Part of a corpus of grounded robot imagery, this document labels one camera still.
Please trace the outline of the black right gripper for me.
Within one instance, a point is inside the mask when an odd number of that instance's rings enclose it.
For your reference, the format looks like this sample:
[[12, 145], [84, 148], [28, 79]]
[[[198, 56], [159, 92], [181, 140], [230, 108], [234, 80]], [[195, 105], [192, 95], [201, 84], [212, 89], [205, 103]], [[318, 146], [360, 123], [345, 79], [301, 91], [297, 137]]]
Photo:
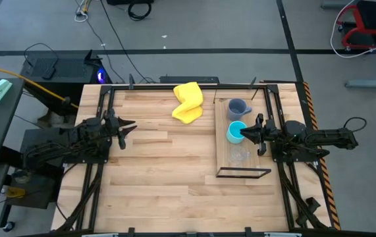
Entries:
[[274, 142], [279, 132], [275, 125], [273, 119], [263, 119], [263, 114], [259, 113], [256, 117], [256, 125], [243, 128], [240, 130], [241, 134], [244, 134], [244, 137], [249, 139], [254, 144], [257, 144], [259, 147], [257, 149], [257, 155], [263, 156], [267, 151], [265, 142]]

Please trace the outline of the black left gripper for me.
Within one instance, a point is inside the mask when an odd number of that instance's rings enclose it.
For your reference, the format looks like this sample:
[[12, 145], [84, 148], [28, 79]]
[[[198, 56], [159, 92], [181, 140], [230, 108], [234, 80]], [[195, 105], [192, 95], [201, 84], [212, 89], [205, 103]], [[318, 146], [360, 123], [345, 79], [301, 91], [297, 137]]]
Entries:
[[105, 127], [108, 135], [116, 136], [119, 140], [119, 147], [121, 149], [124, 149], [124, 137], [138, 127], [136, 125], [136, 122], [134, 120], [124, 120], [116, 117], [114, 109], [109, 109], [108, 111], [105, 111], [103, 118], [105, 120]]

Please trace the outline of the teal mug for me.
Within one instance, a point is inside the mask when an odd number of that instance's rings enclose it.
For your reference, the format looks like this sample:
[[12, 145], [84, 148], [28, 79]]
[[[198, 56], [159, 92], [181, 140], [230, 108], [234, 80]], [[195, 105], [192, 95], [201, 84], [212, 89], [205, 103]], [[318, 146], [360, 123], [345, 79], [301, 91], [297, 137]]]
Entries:
[[227, 140], [232, 144], [240, 144], [244, 139], [240, 130], [244, 128], [246, 128], [246, 124], [242, 121], [236, 120], [231, 122], [227, 129]]

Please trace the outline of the grey-blue mug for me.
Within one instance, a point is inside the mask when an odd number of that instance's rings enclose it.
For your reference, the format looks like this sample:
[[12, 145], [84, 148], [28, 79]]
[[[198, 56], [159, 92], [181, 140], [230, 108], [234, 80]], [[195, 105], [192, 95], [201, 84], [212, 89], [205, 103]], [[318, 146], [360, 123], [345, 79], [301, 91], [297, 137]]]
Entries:
[[231, 99], [228, 103], [227, 118], [231, 121], [240, 120], [251, 111], [252, 108], [247, 106], [243, 99]]

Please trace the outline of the clear glass cup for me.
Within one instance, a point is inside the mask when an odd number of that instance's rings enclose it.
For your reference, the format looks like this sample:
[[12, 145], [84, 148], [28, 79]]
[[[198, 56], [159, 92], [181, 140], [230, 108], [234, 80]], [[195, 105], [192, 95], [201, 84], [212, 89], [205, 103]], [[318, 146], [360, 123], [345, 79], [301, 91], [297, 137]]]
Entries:
[[230, 148], [228, 161], [233, 165], [239, 165], [250, 157], [250, 152], [241, 145], [234, 145]]

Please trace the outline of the yellow cloth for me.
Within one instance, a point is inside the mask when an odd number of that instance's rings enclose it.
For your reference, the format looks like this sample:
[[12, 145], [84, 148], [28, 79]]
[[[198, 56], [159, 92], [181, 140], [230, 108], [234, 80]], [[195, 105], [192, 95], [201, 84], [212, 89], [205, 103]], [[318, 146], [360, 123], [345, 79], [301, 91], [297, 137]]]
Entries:
[[189, 82], [173, 88], [180, 105], [172, 111], [172, 117], [190, 124], [203, 115], [203, 94], [197, 82]]

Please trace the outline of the black computer tower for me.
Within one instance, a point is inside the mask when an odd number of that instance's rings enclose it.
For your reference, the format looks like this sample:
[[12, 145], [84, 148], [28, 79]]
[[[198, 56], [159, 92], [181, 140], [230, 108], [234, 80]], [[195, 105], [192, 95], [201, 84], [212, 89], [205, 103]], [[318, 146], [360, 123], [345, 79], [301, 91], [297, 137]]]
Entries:
[[[52, 79], [42, 75], [51, 67], [56, 68]], [[20, 75], [30, 79], [61, 97], [69, 97], [78, 104], [86, 84], [112, 84], [102, 58], [88, 51], [67, 55], [62, 53], [31, 53], [22, 65]]]

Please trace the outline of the yellow black hazard tape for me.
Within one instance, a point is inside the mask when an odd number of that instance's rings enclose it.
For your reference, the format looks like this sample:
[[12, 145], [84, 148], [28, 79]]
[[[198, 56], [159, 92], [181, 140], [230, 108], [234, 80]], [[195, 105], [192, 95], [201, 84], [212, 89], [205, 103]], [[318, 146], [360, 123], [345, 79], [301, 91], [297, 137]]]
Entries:
[[[304, 82], [303, 85], [304, 85], [305, 94], [306, 94], [307, 101], [308, 101], [309, 114], [310, 114], [312, 128], [317, 130], [318, 126], [317, 126], [315, 113], [314, 113], [314, 110], [313, 110], [313, 103], [312, 103], [312, 99], [311, 99], [311, 93], [310, 93], [310, 90], [309, 90], [309, 85], [308, 85], [307, 82]], [[321, 168], [321, 173], [322, 173], [323, 191], [326, 195], [325, 200], [327, 201], [327, 211], [328, 211], [329, 216], [331, 218], [332, 227], [335, 230], [341, 230], [340, 221], [339, 221], [339, 218], [338, 218], [338, 215], [337, 215], [337, 212], [336, 212], [335, 201], [334, 201], [334, 197], [333, 197], [333, 193], [332, 193], [332, 189], [331, 189], [331, 184], [330, 184], [330, 180], [329, 180], [329, 173], [328, 173], [328, 170], [327, 170], [327, 164], [326, 164], [324, 158], [321, 158], [319, 160], [319, 166]]]

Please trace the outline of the small black box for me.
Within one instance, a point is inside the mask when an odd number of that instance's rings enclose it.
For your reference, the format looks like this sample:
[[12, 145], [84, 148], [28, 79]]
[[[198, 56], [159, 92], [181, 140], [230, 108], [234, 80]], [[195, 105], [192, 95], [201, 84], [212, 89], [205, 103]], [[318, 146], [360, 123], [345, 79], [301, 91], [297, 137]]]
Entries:
[[55, 68], [54, 66], [51, 67], [51, 68], [48, 68], [48, 69], [44, 72], [44, 74], [42, 75], [42, 78], [43, 78], [44, 80], [50, 80], [50, 79], [52, 79], [52, 77], [54, 76], [55, 72], [56, 72], [56, 68]]

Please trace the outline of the black cart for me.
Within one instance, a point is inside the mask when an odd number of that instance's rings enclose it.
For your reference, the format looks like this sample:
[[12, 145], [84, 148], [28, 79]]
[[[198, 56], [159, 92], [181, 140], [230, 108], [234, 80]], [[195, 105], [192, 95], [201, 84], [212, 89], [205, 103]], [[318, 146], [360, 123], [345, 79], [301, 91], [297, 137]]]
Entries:
[[[20, 151], [2, 147], [0, 150], [0, 162], [14, 168], [14, 172], [25, 170], [23, 168], [24, 152], [34, 144], [44, 142], [58, 134], [60, 128], [48, 128], [45, 130], [35, 129], [27, 130], [24, 134], [24, 140]], [[16, 187], [26, 190], [26, 195], [22, 198], [5, 198], [5, 204], [1, 211], [0, 228], [8, 232], [14, 228], [15, 223], [9, 220], [9, 214], [12, 207], [30, 207], [36, 209], [45, 209], [49, 203], [57, 200], [59, 192], [60, 179], [63, 174], [63, 168], [60, 159], [49, 161], [46, 165], [34, 170], [32, 178], [28, 183], [16, 183], [11, 174], [8, 174], [4, 184], [6, 187]]]

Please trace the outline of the small yellow object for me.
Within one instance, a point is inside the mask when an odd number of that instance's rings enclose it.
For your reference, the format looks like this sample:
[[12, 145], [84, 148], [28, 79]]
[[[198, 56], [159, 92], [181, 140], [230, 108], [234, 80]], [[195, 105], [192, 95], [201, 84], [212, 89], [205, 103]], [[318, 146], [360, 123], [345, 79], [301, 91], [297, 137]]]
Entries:
[[26, 195], [26, 190], [8, 186], [6, 189], [7, 198], [23, 198]]

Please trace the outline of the red rolling stool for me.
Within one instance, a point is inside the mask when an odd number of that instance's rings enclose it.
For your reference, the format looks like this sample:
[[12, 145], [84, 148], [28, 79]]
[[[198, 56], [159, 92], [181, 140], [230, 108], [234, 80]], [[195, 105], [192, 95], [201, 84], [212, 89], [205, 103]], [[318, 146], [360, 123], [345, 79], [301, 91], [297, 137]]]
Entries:
[[[346, 11], [352, 11], [353, 22], [340, 19]], [[339, 12], [335, 24], [342, 34], [341, 44], [346, 51], [376, 48], [376, 1], [359, 0], [349, 4]]]

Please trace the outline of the black table frame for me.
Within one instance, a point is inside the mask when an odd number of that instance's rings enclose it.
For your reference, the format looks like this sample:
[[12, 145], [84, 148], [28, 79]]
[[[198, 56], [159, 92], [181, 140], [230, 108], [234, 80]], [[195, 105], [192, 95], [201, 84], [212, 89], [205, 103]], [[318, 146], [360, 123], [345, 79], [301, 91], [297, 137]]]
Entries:
[[258, 157], [254, 144], [245, 165], [268, 168], [258, 178], [219, 178], [225, 131], [215, 126], [215, 111], [230, 99], [252, 108], [246, 123], [266, 113], [264, 93], [231, 86], [203, 91], [203, 115], [191, 124], [171, 116], [178, 100], [171, 85], [144, 84], [117, 90], [116, 114], [137, 129], [126, 149], [113, 144], [103, 168], [99, 195], [83, 217], [95, 232], [242, 232], [286, 231], [288, 222], [277, 165], [269, 154]]

